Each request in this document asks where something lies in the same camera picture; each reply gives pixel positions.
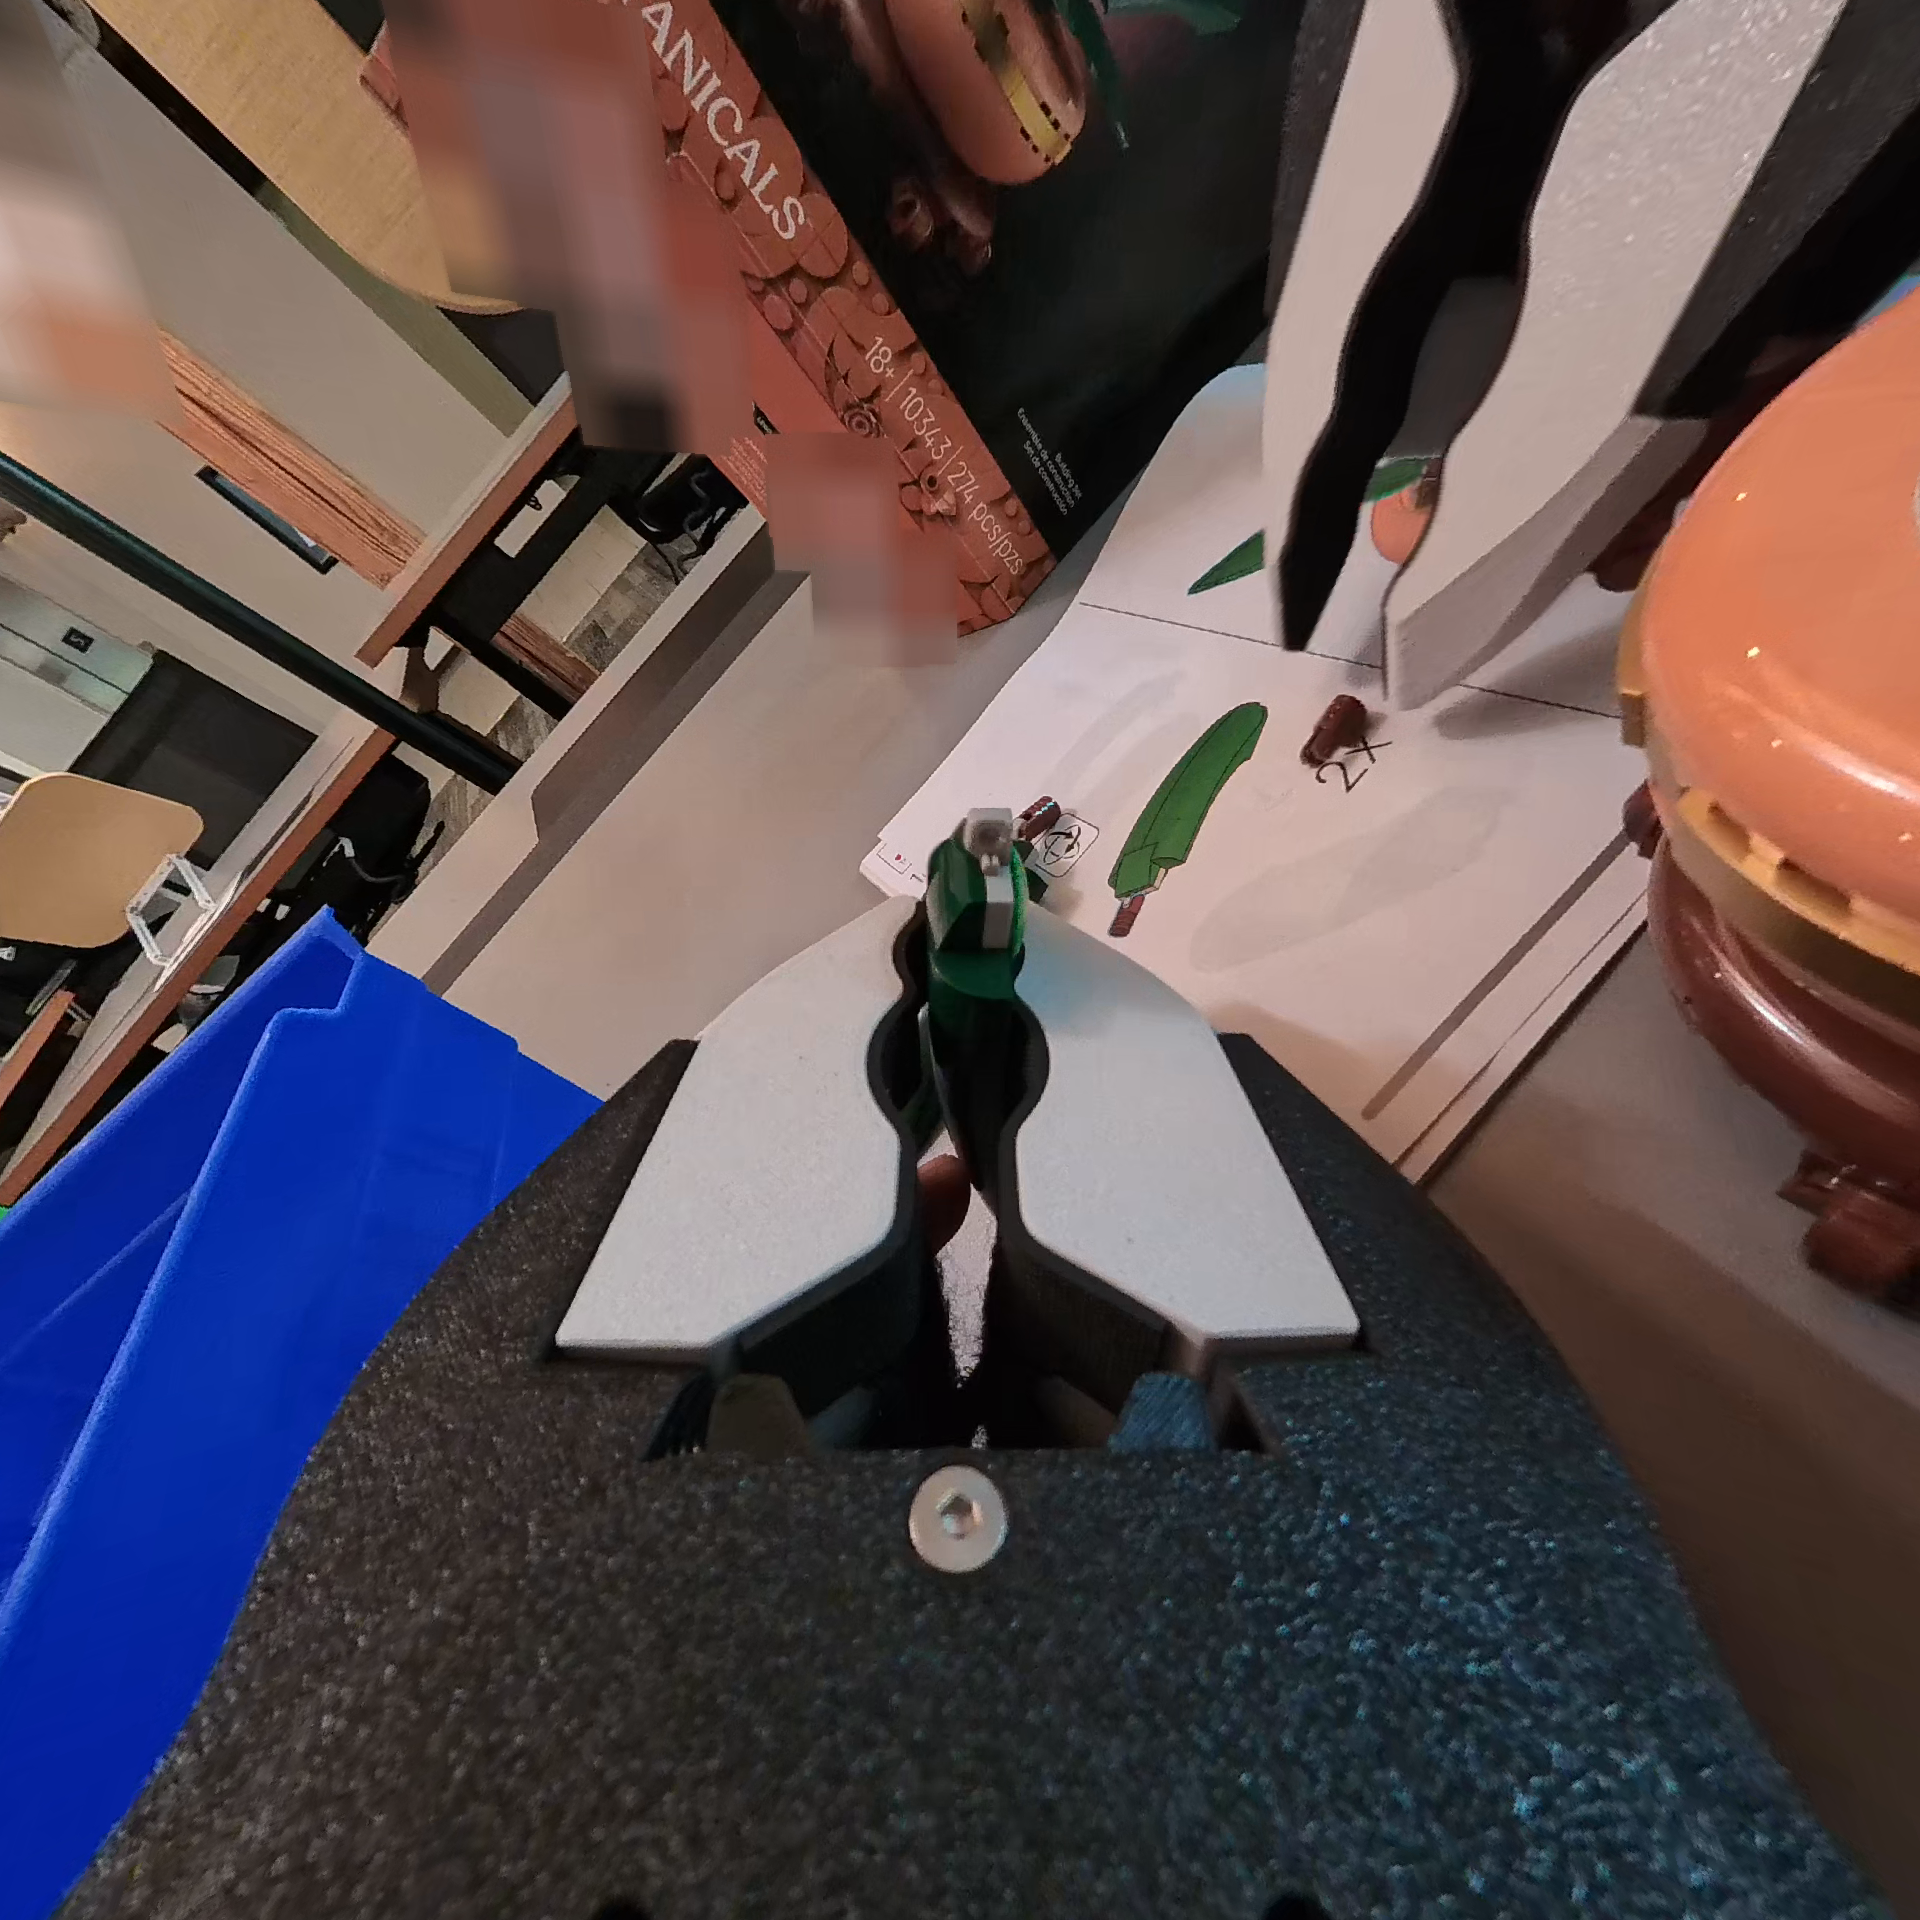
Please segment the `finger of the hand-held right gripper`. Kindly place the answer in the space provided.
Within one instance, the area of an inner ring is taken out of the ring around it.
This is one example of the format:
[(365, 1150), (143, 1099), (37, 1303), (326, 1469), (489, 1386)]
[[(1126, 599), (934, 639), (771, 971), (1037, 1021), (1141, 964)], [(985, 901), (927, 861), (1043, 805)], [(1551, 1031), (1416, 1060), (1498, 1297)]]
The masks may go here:
[(1642, 397), (1840, 2), (1678, 2), (1575, 95), (1534, 202), (1520, 318), (1384, 611), (1418, 708), (1519, 637), (1701, 439)]
[(1520, 7), (1305, 4), (1271, 238), (1264, 557), (1304, 652), (1454, 281), (1520, 252)]

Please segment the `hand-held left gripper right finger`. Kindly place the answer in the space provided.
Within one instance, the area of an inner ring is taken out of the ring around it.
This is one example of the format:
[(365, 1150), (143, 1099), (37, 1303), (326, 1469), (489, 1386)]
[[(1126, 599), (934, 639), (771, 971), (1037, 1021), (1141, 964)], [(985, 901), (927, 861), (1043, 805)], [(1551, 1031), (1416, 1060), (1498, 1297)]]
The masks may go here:
[(1215, 1027), (1033, 913), (1000, 1140), (1000, 1323), (1046, 1374), (1338, 1354), (1360, 1319)]

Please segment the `green brick leaf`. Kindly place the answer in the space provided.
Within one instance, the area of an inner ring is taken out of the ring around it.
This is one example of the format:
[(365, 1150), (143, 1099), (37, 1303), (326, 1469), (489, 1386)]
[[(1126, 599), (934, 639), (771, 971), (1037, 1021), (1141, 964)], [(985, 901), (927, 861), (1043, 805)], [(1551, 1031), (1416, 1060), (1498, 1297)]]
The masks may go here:
[(1033, 1041), (1019, 999), (1031, 836), (1009, 806), (969, 809), (931, 853), (925, 893), (921, 1055), (953, 1153), (992, 1206)]

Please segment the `orange brick flower pot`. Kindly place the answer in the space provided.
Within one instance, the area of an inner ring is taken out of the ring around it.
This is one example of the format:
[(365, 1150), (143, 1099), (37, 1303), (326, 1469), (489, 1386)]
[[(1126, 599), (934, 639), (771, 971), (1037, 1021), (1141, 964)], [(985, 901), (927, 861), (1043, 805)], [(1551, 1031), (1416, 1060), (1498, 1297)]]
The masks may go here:
[(1675, 516), (1616, 684), (1667, 987), (1803, 1145), (1803, 1260), (1917, 1313), (1918, 299), (1771, 399)]

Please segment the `grey desk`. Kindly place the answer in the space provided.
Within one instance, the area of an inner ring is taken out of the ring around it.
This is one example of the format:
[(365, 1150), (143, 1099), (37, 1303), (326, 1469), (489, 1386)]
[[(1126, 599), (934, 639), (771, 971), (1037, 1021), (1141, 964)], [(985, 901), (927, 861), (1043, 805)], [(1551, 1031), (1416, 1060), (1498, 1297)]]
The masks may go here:
[[(1011, 622), (934, 668), (853, 665), (810, 588), (666, 729), (654, 665), (707, 622), (737, 535), (480, 806), (376, 934), (543, 1065), (608, 1094), (802, 946), (874, 907), (858, 876), (981, 713), (1063, 745), (1102, 805), (1200, 711), (1144, 671), (1304, 671), (1261, 580), (1177, 591), (1256, 523), (1264, 369), (1216, 375), (1129, 491)], [(1898, 1916), (1918, 1899), (1918, 1333), (1803, 1261), (1776, 1187), (1787, 1119), (1685, 1020), (1611, 854), (1563, 907), (1495, 913), (1413, 1021), (1365, 962), (1341, 1013), (1279, 997), (1281, 959), (1192, 997), (1254, 1033), (1494, 1260), (1651, 1491), (1735, 1681), (1816, 1811)]]

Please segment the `brick flower set box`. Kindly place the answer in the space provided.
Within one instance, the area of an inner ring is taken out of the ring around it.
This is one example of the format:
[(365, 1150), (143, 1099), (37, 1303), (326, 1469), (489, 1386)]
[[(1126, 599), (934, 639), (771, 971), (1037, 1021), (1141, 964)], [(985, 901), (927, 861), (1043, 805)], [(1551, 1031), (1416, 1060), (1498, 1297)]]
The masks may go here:
[(871, 442), (1002, 625), (1263, 318), (1302, 4), (626, 4), (776, 435)]

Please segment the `white instruction booklet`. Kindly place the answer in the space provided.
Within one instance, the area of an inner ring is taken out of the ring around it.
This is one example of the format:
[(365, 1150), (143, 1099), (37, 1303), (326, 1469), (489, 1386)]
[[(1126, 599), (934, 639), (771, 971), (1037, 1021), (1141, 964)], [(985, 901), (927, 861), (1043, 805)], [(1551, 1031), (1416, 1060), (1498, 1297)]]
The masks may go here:
[[(1046, 903), (1421, 1172), (1642, 923), (1627, 599), (1583, 577), (1465, 684), (1390, 711), (1397, 569), (1365, 525), (1313, 644), (1279, 644), (1263, 411), (1261, 365), (1186, 405), (1061, 622), (859, 870), (917, 897), (969, 806), (1054, 798)], [(1341, 692), (1371, 740), (1313, 770), (1302, 748)]]

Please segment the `brown-top table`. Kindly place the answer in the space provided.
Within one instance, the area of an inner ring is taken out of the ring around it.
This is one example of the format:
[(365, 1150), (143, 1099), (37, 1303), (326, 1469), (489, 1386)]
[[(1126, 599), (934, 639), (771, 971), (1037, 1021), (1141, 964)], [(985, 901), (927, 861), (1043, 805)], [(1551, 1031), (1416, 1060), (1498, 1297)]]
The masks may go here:
[(441, 529), (425, 535), (397, 572), (374, 633), (354, 652), (358, 662), (381, 665), (415, 639), (441, 635), (522, 699), (562, 717), (586, 695), (592, 674), (560, 639), (522, 617), (522, 604), (568, 553), (574, 525), (559, 514), (518, 555), (496, 551), (496, 532), (568, 465), (576, 445), (578, 415), (570, 379), (560, 375)]
[(58, 1161), (114, 1082), (175, 1020), (184, 997), (250, 923), (273, 887), (329, 826), (393, 745), (393, 733), (345, 713), (322, 729), (261, 809), (217, 857), (209, 906), (185, 906), (160, 929), (155, 956), (138, 956), (81, 1031), (78, 1045), (5, 1164), (2, 1202), (18, 1202)]

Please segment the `blue plastic bin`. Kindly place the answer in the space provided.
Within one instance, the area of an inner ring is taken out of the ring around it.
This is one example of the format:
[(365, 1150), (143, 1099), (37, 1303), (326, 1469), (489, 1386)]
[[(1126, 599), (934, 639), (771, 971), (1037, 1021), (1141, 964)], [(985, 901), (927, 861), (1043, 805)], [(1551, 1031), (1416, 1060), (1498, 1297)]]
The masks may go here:
[(8, 1212), (5, 1917), (141, 1796), (381, 1340), (600, 1103), (321, 915)]

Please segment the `black office chair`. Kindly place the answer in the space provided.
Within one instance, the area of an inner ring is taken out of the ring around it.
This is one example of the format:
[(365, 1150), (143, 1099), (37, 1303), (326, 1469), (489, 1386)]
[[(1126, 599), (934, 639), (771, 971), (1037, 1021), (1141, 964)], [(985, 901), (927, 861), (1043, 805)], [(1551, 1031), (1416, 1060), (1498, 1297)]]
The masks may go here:
[(714, 459), (691, 452), (651, 486), (622, 500), (616, 514), (651, 546), (693, 541), (693, 549), (705, 553), (747, 506)]

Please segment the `light wooden chair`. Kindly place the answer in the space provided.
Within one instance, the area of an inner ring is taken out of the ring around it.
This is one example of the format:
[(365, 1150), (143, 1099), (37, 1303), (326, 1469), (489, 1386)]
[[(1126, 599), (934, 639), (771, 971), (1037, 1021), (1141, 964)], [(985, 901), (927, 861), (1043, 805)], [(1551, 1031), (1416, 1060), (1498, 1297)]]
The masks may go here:
[(206, 919), (215, 898), (185, 854), (202, 817), (175, 801), (58, 772), (31, 778), (2, 806), (2, 940), (93, 951), (134, 934), (160, 949), (147, 901), (178, 884)]

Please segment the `black metal pole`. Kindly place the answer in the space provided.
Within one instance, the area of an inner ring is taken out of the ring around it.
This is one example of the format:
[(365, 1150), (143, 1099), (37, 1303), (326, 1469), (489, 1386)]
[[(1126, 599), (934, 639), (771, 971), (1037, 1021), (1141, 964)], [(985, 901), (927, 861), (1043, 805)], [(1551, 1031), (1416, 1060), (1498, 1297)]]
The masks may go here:
[(416, 750), (489, 796), (501, 794), (518, 778), (522, 762), (489, 739), (463, 729), (443, 715), (410, 708), (358, 668), (328, 655), (266, 614), (255, 613), (226, 589), (203, 580), (10, 454), (2, 458), (2, 498), (134, 583), (235, 639), (301, 684), (328, 695), (376, 731)]

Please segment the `brown wood slat panel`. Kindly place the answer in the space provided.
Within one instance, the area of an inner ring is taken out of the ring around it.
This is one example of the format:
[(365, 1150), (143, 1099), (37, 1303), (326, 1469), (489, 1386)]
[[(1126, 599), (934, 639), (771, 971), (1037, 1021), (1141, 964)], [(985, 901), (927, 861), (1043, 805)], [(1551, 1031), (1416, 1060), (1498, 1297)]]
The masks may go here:
[(374, 588), (400, 577), (423, 539), (410, 519), (166, 330), (160, 353), (176, 386), (168, 431)]

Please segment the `light wooden curved board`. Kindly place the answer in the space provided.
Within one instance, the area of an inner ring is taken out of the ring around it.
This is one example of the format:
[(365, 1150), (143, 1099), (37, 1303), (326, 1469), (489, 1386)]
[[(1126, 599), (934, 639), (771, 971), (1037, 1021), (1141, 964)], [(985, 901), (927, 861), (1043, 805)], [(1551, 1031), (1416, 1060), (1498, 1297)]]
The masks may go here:
[(367, 55), (322, 4), (94, 10), (361, 268), (447, 308), (513, 313), (513, 301), (451, 285), (411, 141), (361, 83)]

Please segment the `dark wall vent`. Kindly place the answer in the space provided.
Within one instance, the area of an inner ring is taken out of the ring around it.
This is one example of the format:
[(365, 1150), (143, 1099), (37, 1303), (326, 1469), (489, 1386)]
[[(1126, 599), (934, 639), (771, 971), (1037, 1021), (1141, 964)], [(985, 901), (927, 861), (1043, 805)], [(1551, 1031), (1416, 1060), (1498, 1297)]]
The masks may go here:
[(280, 546), (295, 553), (301, 562), (311, 567), (313, 572), (329, 573), (341, 564), (341, 557), (333, 553), (321, 539), (295, 529), (286, 516), (277, 514), (259, 495), (250, 493), (245, 486), (234, 482), (217, 466), (202, 465), (197, 468), (197, 481), (225, 503), (235, 508), (250, 523), (255, 523), (261, 532), (273, 538)]

